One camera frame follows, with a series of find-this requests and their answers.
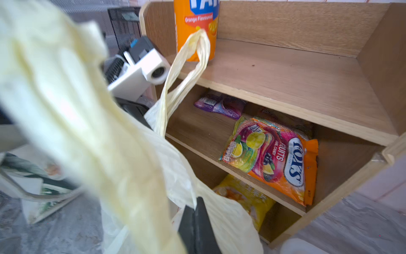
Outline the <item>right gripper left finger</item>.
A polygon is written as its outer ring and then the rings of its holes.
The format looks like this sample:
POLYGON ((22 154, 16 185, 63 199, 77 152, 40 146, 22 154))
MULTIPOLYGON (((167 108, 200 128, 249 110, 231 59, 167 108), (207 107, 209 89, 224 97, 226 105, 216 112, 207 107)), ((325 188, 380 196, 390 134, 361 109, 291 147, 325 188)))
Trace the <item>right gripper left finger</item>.
POLYGON ((186 247, 188 254, 195 254, 195 216, 194 209, 185 206, 181 217, 178 233, 186 247))

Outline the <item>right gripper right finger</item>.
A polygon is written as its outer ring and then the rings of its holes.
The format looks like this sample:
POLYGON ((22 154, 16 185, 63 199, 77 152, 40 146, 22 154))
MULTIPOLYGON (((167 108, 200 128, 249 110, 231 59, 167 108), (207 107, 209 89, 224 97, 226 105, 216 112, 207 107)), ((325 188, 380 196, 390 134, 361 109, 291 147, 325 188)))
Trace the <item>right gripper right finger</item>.
POLYGON ((194 212, 194 231, 196 254, 222 254, 202 197, 197 198, 197 206, 194 212))

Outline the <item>orange print plastic bag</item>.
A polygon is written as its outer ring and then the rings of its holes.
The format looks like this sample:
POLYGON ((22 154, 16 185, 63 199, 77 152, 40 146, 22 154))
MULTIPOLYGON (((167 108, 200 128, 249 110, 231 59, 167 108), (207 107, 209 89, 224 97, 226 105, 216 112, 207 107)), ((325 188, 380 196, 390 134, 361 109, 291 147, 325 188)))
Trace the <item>orange print plastic bag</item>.
POLYGON ((190 35, 169 70, 147 125, 125 113, 107 90, 108 50, 95 22, 77 24, 48 1, 1 2, 1 106, 21 132, 121 221, 129 254, 184 254, 169 204, 205 202, 223 254, 261 254, 240 203, 200 181, 165 139, 168 119, 208 64, 210 42, 190 35))

